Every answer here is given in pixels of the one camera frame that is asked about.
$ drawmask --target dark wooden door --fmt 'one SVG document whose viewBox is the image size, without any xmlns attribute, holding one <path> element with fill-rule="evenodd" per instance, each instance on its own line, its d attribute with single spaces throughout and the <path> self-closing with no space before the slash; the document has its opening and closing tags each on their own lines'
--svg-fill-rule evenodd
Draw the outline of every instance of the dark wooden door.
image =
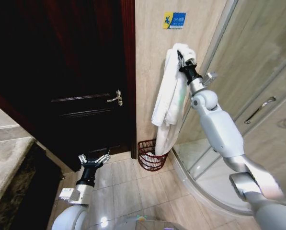
<svg viewBox="0 0 286 230">
<path fill-rule="evenodd" d="M 124 2 L 0 1 L 0 106 L 72 169 L 81 153 L 131 148 L 125 22 L 134 16 Z M 107 102 L 117 90 L 122 106 Z"/>
</svg>

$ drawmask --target blue sign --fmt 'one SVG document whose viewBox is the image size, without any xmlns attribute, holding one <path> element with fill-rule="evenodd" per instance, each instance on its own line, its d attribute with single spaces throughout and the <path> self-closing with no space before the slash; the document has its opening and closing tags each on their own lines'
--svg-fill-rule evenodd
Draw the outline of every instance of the blue sign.
<svg viewBox="0 0 286 230">
<path fill-rule="evenodd" d="M 165 12 L 163 29 L 182 29 L 186 13 Z"/>
</svg>

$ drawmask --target hanging towel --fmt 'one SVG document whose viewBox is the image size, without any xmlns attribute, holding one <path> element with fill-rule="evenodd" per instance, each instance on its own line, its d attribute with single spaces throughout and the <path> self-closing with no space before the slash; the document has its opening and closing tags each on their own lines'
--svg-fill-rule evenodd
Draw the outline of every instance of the hanging towel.
<svg viewBox="0 0 286 230">
<path fill-rule="evenodd" d="M 182 125 L 186 77 L 179 72 L 177 50 L 184 57 L 194 58 L 196 54 L 188 45 L 176 43 L 166 54 L 164 75 L 151 121 L 158 126 L 156 156 L 167 153 L 175 144 Z"/>
</svg>

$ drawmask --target marble countertop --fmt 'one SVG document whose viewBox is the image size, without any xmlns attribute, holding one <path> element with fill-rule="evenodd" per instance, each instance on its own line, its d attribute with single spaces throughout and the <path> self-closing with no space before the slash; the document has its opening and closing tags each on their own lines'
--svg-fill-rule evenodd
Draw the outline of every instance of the marble countertop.
<svg viewBox="0 0 286 230">
<path fill-rule="evenodd" d="M 33 143 L 33 137 L 0 141 L 0 199 Z"/>
</svg>

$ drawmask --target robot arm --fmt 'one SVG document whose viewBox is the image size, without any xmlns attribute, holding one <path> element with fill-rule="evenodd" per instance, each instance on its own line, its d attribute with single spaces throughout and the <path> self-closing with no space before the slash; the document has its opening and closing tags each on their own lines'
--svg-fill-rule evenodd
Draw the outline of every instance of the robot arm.
<svg viewBox="0 0 286 230">
<path fill-rule="evenodd" d="M 88 205 L 92 199 L 92 189 L 95 186 L 95 174 L 97 169 L 110 159 L 108 153 L 98 159 L 88 159 L 80 155 L 79 159 L 84 171 L 75 188 L 63 188 L 59 198 L 74 206 L 66 208 L 55 220 L 52 230 L 81 230 L 85 222 Z"/>
<path fill-rule="evenodd" d="M 185 60 L 179 51 L 178 59 L 179 71 L 188 80 L 191 106 L 200 115 L 208 141 L 226 165 L 238 172 L 229 177 L 236 193 L 250 203 L 262 230 L 286 230 L 286 206 L 274 201 L 284 197 L 280 187 L 263 166 L 246 157 L 242 135 L 230 115 L 221 109 L 217 95 L 206 89 L 216 74 L 200 76 L 195 70 L 195 60 Z"/>
</svg>

